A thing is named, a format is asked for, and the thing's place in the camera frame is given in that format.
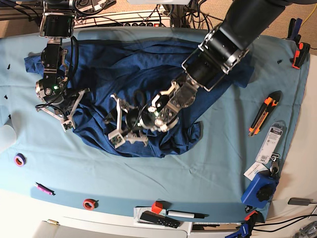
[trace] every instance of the white desk surface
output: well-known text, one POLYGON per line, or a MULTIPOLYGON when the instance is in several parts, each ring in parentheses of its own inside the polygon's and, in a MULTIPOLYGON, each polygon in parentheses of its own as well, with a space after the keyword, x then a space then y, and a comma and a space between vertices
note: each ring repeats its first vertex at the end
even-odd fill
MULTIPOLYGON (((316 89, 317 56, 311 56, 311 66, 299 121, 277 191, 269 209, 267 223, 310 214, 316 207, 313 204, 309 206, 287 205, 291 197, 310 198, 317 201, 317 152, 315 151, 317 148, 317 128, 315 127, 315 123, 317 122, 316 89)), ((61 225, 63 225, 62 221, 65 220, 63 217, 105 224, 133 226, 133 218, 131 217, 61 206, 4 190, 0 190, 0 203, 2 204, 0 237, 31 238, 41 221, 52 219, 60 221, 61 225)), ((304 219, 290 227, 271 234, 253 232, 252 237, 289 238, 294 231, 309 222, 308 219, 304 219)), ((179 229, 188 231, 188 227, 189 223, 184 223, 179 229)), ((270 230, 275 229, 273 226, 267 228, 270 230)), ((191 237, 214 238, 211 234, 192 235, 191 237)))

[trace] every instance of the orange utility knife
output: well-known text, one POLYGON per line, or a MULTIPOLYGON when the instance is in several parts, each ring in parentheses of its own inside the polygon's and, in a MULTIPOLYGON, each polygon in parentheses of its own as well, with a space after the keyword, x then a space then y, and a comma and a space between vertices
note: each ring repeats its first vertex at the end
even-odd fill
POLYGON ((268 118, 268 115, 273 112, 274 108, 278 104, 279 100, 281 99, 282 92, 275 91, 271 93, 264 101, 256 118, 254 119, 251 127, 249 128, 249 136, 253 136, 259 133, 264 125, 264 122, 268 118))

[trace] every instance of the pink marker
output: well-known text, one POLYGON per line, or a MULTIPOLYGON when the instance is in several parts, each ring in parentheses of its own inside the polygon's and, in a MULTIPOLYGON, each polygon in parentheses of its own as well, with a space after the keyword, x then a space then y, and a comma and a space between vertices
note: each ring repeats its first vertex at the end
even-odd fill
POLYGON ((43 185, 39 184, 39 183, 35 183, 34 186, 38 189, 41 190, 44 193, 47 193, 48 195, 55 195, 54 191, 48 189, 47 187, 44 187, 43 185))

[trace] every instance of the navy blue cloth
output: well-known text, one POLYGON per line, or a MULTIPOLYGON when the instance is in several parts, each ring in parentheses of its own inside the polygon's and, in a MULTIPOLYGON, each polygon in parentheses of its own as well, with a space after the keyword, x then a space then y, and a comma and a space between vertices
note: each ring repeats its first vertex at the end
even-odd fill
MULTIPOLYGON (((147 101, 161 90, 170 87, 183 70, 181 63, 197 48, 196 42, 144 41, 138 43, 107 43, 107 41, 80 42, 79 66, 72 87, 91 89, 81 100, 74 115, 74 133, 84 143, 109 153, 124 157, 164 157, 182 154, 191 149, 201 137, 201 125, 195 122, 234 83, 246 87, 254 68, 246 56, 233 71, 211 92, 199 89, 192 106, 181 110, 179 122, 168 131, 144 131, 149 144, 126 142, 115 149, 108 133, 115 129, 105 125, 103 118, 115 107, 110 95, 133 104, 136 89, 146 94, 147 101)), ((40 56, 25 58, 27 72, 43 75, 40 56)))

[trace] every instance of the black remote control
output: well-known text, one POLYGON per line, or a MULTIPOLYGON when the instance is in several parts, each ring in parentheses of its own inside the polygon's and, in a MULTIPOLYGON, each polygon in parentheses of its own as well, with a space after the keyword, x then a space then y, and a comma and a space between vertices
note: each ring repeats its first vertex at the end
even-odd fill
POLYGON ((150 211, 146 211, 142 213, 140 220, 152 222, 154 224, 162 225, 166 227, 173 227, 173 228, 177 228, 180 225, 180 222, 177 220, 171 219, 169 217, 164 217, 150 211))

